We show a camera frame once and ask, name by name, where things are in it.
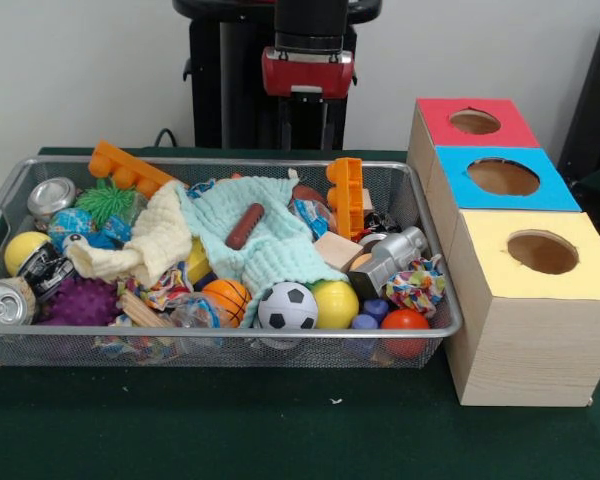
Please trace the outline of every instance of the light green cloth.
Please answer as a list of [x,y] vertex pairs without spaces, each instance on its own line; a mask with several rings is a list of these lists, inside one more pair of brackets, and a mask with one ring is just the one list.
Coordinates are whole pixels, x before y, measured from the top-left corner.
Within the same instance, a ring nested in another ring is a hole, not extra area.
[[[178,189],[182,213],[193,236],[200,237],[213,271],[219,278],[238,280],[253,295],[241,327],[251,326],[260,298],[276,283],[347,280],[324,263],[309,228],[287,209],[297,183],[297,179],[244,177],[220,182],[195,200],[183,187]],[[224,242],[252,203],[264,206],[264,217],[247,244],[233,250]]]

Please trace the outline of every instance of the purple spiky ball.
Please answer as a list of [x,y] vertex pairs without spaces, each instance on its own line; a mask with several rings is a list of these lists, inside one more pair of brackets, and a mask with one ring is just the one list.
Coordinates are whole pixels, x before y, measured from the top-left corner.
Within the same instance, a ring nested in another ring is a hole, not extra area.
[[67,278],[51,300],[47,319],[39,325],[101,327],[120,314],[117,288],[102,280]]

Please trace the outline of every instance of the metal basket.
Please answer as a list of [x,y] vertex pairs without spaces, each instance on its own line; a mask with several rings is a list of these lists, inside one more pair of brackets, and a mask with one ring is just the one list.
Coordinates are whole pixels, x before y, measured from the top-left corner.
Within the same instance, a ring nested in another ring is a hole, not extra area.
[[[9,239],[34,228],[26,207],[41,181],[64,176],[78,188],[95,186],[87,170],[88,157],[38,156],[11,172],[0,189],[0,278],[7,275],[2,256]],[[148,159],[189,184],[209,178],[243,175],[287,177],[297,170],[302,181],[322,192],[329,188],[328,161]],[[364,162],[364,182],[377,211],[390,213],[402,227],[418,225],[430,252],[441,252],[417,175],[405,164]],[[421,368],[444,337],[462,324],[462,315],[446,265],[447,293],[430,330],[146,329],[123,327],[0,326],[0,365],[180,367],[411,367]],[[419,352],[396,358],[385,342],[400,339]]]

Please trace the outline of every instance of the yellow toy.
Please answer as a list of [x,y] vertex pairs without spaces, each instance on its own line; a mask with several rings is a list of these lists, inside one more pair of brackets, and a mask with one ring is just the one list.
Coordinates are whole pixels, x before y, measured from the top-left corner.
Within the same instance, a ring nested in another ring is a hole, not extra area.
[[327,167],[327,179],[335,184],[327,203],[336,211],[338,234],[351,240],[364,230],[362,160],[338,158]]
[[9,275],[15,277],[24,262],[47,242],[51,242],[51,238],[40,232],[25,232],[16,235],[4,252],[4,263]]
[[187,277],[191,285],[198,283],[202,277],[211,273],[211,267],[207,260],[207,255],[204,253],[204,247],[198,237],[193,238],[193,246],[191,253],[187,258]]
[[317,328],[349,328],[360,310],[358,296],[346,282],[320,282],[311,293],[318,304]]

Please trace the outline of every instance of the stacked boxes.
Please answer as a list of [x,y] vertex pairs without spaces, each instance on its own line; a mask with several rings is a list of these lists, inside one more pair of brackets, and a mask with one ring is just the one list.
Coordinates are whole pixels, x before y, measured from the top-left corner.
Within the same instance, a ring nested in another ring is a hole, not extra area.
[[418,100],[417,171],[465,323],[463,405],[585,406],[600,379],[600,237],[509,100]]

